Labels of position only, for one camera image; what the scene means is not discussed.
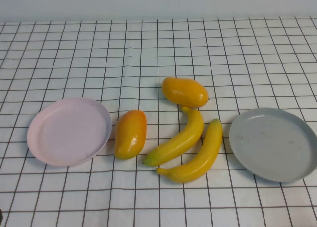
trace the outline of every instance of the yellow banana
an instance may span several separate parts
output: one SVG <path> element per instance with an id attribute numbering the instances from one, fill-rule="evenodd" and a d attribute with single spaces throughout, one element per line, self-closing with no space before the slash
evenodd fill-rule
<path id="1" fill-rule="evenodd" d="M 156 172 L 166 175 L 176 183 L 194 181 L 211 168 L 219 153 L 221 141 L 222 125 L 218 119 L 214 119 L 208 127 L 201 150 L 190 162 L 170 169 L 156 168 Z"/>
<path id="2" fill-rule="evenodd" d="M 189 150 L 200 138 L 204 130 L 203 116 L 198 110 L 182 107 L 188 115 L 188 123 L 175 137 L 151 150 L 143 163 L 156 166 L 170 161 Z"/>

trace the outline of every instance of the plate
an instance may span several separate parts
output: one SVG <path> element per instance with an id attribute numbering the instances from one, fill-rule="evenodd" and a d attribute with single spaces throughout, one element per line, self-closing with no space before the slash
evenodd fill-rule
<path id="1" fill-rule="evenodd" d="M 73 166 L 93 157 L 106 144 L 112 130 L 110 113 L 88 98 L 57 101 L 32 120 L 27 143 L 44 163 Z"/>
<path id="2" fill-rule="evenodd" d="M 317 167 L 317 138 L 297 116 L 274 108 L 257 108 L 238 116 L 229 141 L 237 159 L 252 173 L 292 182 Z"/>

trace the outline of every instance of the gray plate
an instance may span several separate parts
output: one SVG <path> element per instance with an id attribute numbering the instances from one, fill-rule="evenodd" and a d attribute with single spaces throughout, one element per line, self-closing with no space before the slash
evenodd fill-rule
<path id="1" fill-rule="evenodd" d="M 317 138 L 297 116 L 279 109 L 257 108 L 238 116 L 229 141 L 237 159 L 267 180 L 302 179 L 317 166 Z"/>

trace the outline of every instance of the banana stem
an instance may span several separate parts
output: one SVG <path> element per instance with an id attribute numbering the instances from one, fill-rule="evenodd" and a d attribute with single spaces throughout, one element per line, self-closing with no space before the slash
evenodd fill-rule
<path id="1" fill-rule="evenodd" d="M 159 175 L 167 175 L 169 173 L 168 169 L 164 168 L 156 168 L 155 170 Z"/>
<path id="2" fill-rule="evenodd" d="M 191 109 L 189 107 L 183 106 L 182 111 L 188 114 L 188 112 L 190 112 Z"/>

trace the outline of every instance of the plate rim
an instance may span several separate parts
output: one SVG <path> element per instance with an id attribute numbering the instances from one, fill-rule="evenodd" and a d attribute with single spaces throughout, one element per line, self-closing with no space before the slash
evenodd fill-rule
<path id="1" fill-rule="evenodd" d="M 232 127 L 234 124 L 237 124 L 239 123 L 240 121 L 242 121 L 245 116 L 247 116 L 247 114 L 249 112 L 254 112 L 254 111 L 273 111 L 273 112 L 278 112 L 278 113 L 282 113 L 282 114 L 287 114 L 288 116 L 292 117 L 293 119 L 295 119 L 297 122 L 301 123 L 303 126 L 305 126 L 313 135 L 316 143 L 317 143 L 317 137 L 316 137 L 316 134 L 315 132 L 312 130 L 312 128 L 310 128 L 310 126 L 305 122 L 303 121 L 302 119 L 300 119 L 299 117 L 297 117 L 296 115 L 290 113 L 290 112 L 287 112 L 285 110 L 281 110 L 281 109 L 278 109 L 278 108 L 271 108 L 271 107 L 260 107 L 260 108 L 254 108 L 254 109 L 250 109 L 246 112 L 243 112 L 242 114 L 238 115 L 234 121 L 232 122 L 232 125 L 230 127 L 230 131 L 229 131 L 229 143 L 230 143 L 230 146 L 231 146 L 231 149 L 233 151 L 233 154 L 235 155 L 235 157 L 237 158 L 237 160 L 248 170 L 250 171 L 252 174 L 254 175 L 257 175 L 265 180 L 268 180 L 268 181 L 274 181 L 274 182 L 282 182 L 282 183 L 289 183 L 289 182 L 294 182 L 294 181 L 297 181 L 297 180 L 300 180 L 300 179 L 303 179 L 305 178 L 306 176 L 310 175 L 312 172 L 315 171 L 315 169 L 317 168 L 317 161 L 315 161 L 315 167 L 307 174 L 303 175 L 301 178 L 295 178 L 295 179 L 290 179 L 290 180 L 277 180 L 277 179 L 274 179 L 274 178 L 269 178 L 269 177 L 265 177 L 265 176 L 262 176 L 258 173 L 255 173 L 254 171 L 252 171 L 248 165 L 246 165 L 243 161 L 241 161 L 239 155 L 237 155 L 238 151 L 234 145 L 234 139 L 233 139 L 233 133 L 231 132 L 232 131 Z"/>
<path id="2" fill-rule="evenodd" d="M 53 163 L 50 163 L 50 162 L 47 162 L 47 160 L 43 159 L 41 155 L 38 155 L 38 154 L 35 154 L 35 148 L 33 146 L 33 141 L 31 141 L 31 132 L 32 130 L 34 129 L 35 127 L 35 123 L 37 122 L 37 119 L 39 119 L 39 115 L 40 114 L 44 114 L 47 110 L 51 109 L 52 106 L 56 106 L 56 105 L 59 105 L 59 104 L 62 104 L 62 103 L 65 103 L 65 102 L 71 102 L 71 101 L 89 101 L 89 102 L 93 102 L 94 104 L 96 104 L 96 106 L 99 106 L 100 108 L 102 108 L 102 110 L 105 112 L 105 116 L 107 116 L 109 118 L 109 122 L 107 122 L 105 120 L 105 123 L 106 123 L 106 128 L 109 129 L 109 130 L 112 130 L 112 119 L 111 119 L 111 115 L 110 115 L 110 112 L 108 111 L 108 109 L 100 102 L 94 100 L 94 99 L 91 99 L 91 98 L 86 98 L 86 97 L 70 97 L 70 98 L 65 98 L 65 99 L 61 99 L 61 100 L 58 100 L 56 102 L 53 102 L 52 104 L 50 104 L 49 106 L 45 107 L 43 110 L 41 110 L 40 112 L 38 112 L 36 114 L 36 116 L 32 119 L 29 127 L 28 127 L 28 131 L 27 131 L 27 137 L 26 137 L 26 142 L 27 142 L 27 145 L 28 145 L 28 149 L 30 150 L 30 152 L 32 153 L 32 155 L 37 158 L 38 160 L 40 160 L 41 162 L 45 163 L 45 164 L 48 164 L 48 165 L 53 165 L 53 166 L 57 166 L 57 167 L 72 167 L 72 166 L 76 166 L 76 165 L 79 165 L 89 159 L 91 159 L 92 157 L 94 157 L 105 145 L 106 143 L 108 142 L 110 136 L 111 136 L 111 131 L 106 133 L 106 138 L 105 138 L 105 143 L 98 148 L 98 150 L 93 153 L 91 156 L 85 158 L 85 159 L 82 159 L 82 160 L 79 160 L 73 164 L 69 164 L 69 165 L 64 165 L 64 164 L 55 164 L 54 162 Z"/>

